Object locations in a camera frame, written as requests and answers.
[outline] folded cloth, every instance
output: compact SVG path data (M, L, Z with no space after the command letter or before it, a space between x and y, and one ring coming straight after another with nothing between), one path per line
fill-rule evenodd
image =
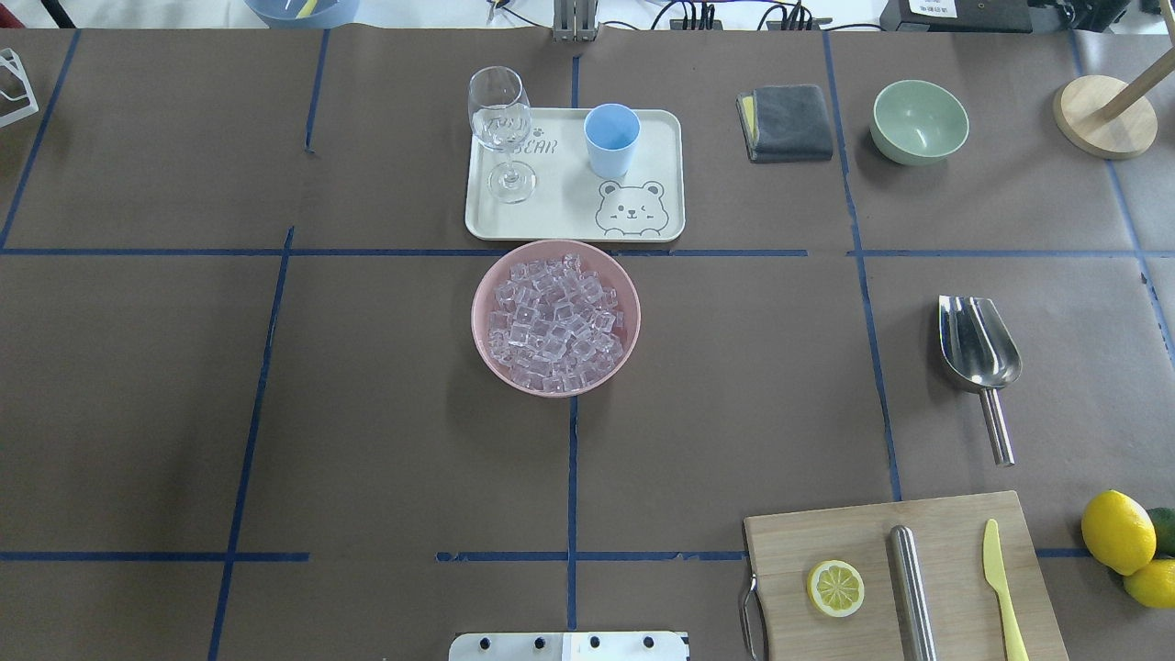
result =
M759 87L738 96L746 153L757 163L827 161L832 130L815 85Z

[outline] metal clamp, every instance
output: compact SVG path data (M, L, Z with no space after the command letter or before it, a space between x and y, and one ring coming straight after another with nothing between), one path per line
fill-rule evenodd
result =
M752 661L759 661L759 656L754 653L754 639L751 636L751 615L747 613L747 606L751 602L751 593L754 593L754 600L759 601L759 576L751 572L751 582L746 586L746 592L743 593L743 611L740 612L743 622L743 642L746 643L746 650L751 653Z
M599 32L597 2L599 0L555 0L555 40L596 41Z

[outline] yellow knife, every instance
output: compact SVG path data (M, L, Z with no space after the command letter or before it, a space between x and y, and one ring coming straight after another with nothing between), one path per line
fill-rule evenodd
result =
M308 0L306 5L302 5L302 9L298 11L295 19L304 19L314 13L314 8L318 5L318 0Z
M987 520L983 530L983 576L1000 598L1000 618L1003 620L1003 649L1008 661L1028 661L1025 639L1016 625L1016 612L1012 609L1012 593L1008 592L1008 576L1003 573L1003 553L1000 551L1000 525L995 519Z

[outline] lemon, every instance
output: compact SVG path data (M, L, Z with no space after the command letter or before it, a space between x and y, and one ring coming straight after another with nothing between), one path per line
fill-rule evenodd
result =
M1148 510L1150 522L1155 525L1155 551L1164 555L1175 555L1175 510L1155 507Z
M1152 560L1122 584L1135 601L1148 608L1175 608L1175 560Z
M808 572L808 599L825 615L847 618L865 600L865 581L852 565L825 560Z
M1094 497L1081 515L1081 537L1102 565L1129 576L1155 557L1155 526L1141 505L1113 490Z

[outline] wooden cutting board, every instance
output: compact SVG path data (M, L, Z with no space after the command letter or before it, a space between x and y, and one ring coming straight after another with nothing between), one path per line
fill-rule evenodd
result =
M995 593L983 579L983 526L1000 524L1012 603L1032 661L1068 661L1015 492L750 517L744 521L770 657L902 661L901 630L886 541L904 525L914 533L938 657L1000 661L1003 634ZM808 572L844 560L865 582L848 618L808 601Z

